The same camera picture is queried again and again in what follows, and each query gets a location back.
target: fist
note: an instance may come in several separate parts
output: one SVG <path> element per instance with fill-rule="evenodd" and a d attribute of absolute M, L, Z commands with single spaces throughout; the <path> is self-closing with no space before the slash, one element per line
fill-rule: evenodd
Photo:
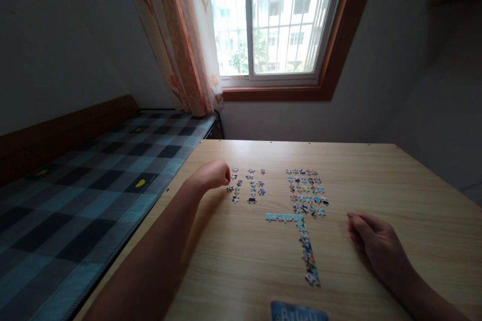
<path fill-rule="evenodd" d="M 204 191 L 229 184 L 231 173 L 223 160 L 212 160 L 203 164 L 190 177 Z"/>

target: orange curtain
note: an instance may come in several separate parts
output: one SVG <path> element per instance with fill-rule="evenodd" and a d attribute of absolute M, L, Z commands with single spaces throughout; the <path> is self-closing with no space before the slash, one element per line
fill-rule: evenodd
<path fill-rule="evenodd" d="M 211 0 L 134 0 L 176 109 L 223 106 Z"/>

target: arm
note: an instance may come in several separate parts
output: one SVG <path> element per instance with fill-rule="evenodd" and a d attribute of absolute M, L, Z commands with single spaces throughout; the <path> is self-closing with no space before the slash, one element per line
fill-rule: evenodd
<path fill-rule="evenodd" d="M 189 177 L 109 280 L 85 320 L 160 319 L 169 307 L 199 202 L 208 190 L 228 185 L 229 178 L 229 167 L 220 160 L 204 164 Z"/>
<path fill-rule="evenodd" d="M 367 213 L 348 212 L 348 232 L 415 320 L 468 321 L 415 271 L 389 223 Z"/>

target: white wall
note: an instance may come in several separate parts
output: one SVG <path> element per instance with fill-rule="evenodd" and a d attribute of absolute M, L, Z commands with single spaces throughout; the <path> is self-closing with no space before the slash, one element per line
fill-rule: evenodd
<path fill-rule="evenodd" d="M 132 0 L 69 0 L 141 108 L 172 101 Z"/>
<path fill-rule="evenodd" d="M 429 0 L 368 0 L 331 102 L 226 103 L 231 139 L 372 142 L 417 84 L 433 39 Z M 442 22 L 451 23 L 452 16 Z"/>
<path fill-rule="evenodd" d="M 127 94 L 68 0 L 1 0 L 0 135 Z"/>
<path fill-rule="evenodd" d="M 481 24 L 479 2 L 388 123 L 380 141 L 396 143 L 482 206 Z"/>
<path fill-rule="evenodd" d="M 172 107 L 132 0 L 2 0 L 0 135 L 132 93 Z"/>

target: forearm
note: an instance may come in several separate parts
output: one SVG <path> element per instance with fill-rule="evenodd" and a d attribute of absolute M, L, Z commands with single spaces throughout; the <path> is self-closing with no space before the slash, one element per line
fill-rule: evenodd
<path fill-rule="evenodd" d="M 181 258 L 205 189 L 189 178 L 121 264 L 87 320 L 159 319 L 167 310 Z"/>
<path fill-rule="evenodd" d="M 394 288 L 400 302 L 416 321 L 468 321 L 452 304 L 435 292 L 416 272 L 406 285 Z"/>

